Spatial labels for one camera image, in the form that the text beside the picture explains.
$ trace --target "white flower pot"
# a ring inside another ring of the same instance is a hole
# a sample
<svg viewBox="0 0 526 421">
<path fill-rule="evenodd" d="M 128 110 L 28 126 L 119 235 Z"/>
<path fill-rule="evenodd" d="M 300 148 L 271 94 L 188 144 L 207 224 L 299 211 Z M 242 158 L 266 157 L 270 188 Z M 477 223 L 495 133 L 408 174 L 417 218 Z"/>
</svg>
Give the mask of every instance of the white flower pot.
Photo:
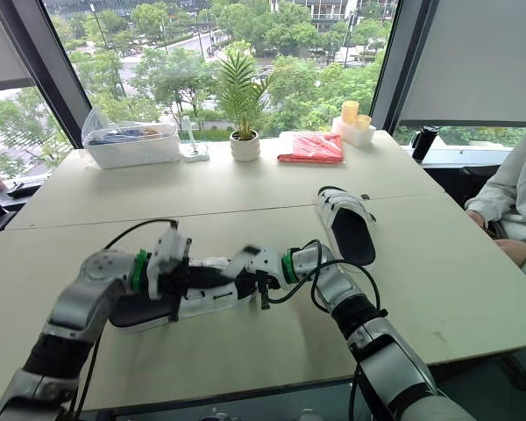
<svg viewBox="0 0 526 421">
<path fill-rule="evenodd" d="M 259 133 L 253 132 L 255 137 L 251 140 L 234 139 L 233 134 L 236 132 L 230 135 L 231 156 L 234 157 L 234 160 L 240 162 L 257 160 L 259 157 Z"/>
</svg>

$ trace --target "building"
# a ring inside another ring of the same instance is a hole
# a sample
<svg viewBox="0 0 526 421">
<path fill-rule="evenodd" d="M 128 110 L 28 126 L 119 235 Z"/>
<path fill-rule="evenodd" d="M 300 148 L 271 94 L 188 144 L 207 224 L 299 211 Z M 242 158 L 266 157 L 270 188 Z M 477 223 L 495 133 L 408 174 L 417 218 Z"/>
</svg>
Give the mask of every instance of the building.
<svg viewBox="0 0 526 421">
<path fill-rule="evenodd" d="M 269 3 L 271 11 L 279 10 L 277 0 L 270 0 Z M 312 23 L 319 32 L 327 31 L 331 25 L 352 14 L 362 16 L 362 11 L 370 3 L 378 4 L 381 19 L 391 19 L 397 7 L 397 0 L 292 0 L 292 3 L 308 7 Z"/>
<path fill-rule="evenodd" d="M 159 0 L 46 0 L 46 8 L 51 14 L 70 16 L 74 13 L 90 11 L 93 4 L 96 11 L 114 11 L 119 16 L 128 17 L 139 4 L 155 4 Z M 208 8 L 208 0 L 177 0 L 185 11 L 199 11 Z"/>
</svg>

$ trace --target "slide sandal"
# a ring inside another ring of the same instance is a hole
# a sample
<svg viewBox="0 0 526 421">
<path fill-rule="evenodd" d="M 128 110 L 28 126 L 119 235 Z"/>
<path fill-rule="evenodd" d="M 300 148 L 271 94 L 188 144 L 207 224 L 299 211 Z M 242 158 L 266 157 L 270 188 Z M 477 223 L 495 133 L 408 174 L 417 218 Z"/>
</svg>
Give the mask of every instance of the slide sandal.
<svg viewBox="0 0 526 421">
<path fill-rule="evenodd" d="M 375 222 L 358 198 L 339 187 L 325 186 L 317 192 L 317 210 L 339 259 L 368 266 L 376 259 L 376 250 L 367 224 Z"/>
</svg>

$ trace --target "green ring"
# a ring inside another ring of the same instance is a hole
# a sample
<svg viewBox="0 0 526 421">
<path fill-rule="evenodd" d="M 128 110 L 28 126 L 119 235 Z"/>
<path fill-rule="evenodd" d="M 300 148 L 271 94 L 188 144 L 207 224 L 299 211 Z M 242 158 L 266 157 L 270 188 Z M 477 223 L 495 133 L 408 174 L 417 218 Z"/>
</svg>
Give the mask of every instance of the green ring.
<svg viewBox="0 0 526 421">
<path fill-rule="evenodd" d="M 298 277 L 296 276 L 295 270 L 292 266 L 292 250 L 288 250 L 288 253 L 282 256 L 282 264 L 287 268 L 287 275 L 290 279 L 287 279 L 287 283 L 297 283 Z"/>
<path fill-rule="evenodd" d="M 142 275 L 142 270 L 148 259 L 148 253 L 146 250 L 140 249 L 139 254 L 137 254 L 137 259 L 134 261 L 134 271 L 132 272 L 131 278 L 131 290 L 134 292 L 140 292 L 140 276 Z"/>
</svg>

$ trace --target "red package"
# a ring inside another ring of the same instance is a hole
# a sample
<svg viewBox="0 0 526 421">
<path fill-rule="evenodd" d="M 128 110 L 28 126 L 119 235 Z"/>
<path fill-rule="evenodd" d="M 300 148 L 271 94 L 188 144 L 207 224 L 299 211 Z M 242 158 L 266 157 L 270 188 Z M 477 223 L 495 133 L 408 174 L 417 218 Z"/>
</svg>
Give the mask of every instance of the red package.
<svg viewBox="0 0 526 421">
<path fill-rule="evenodd" d="M 280 162 L 313 162 L 340 164 L 343 162 L 341 136 L 323 132 L 282 132 L 281 142 L 292 141 L 292 153 L 277 156 Z"/>
</svg>

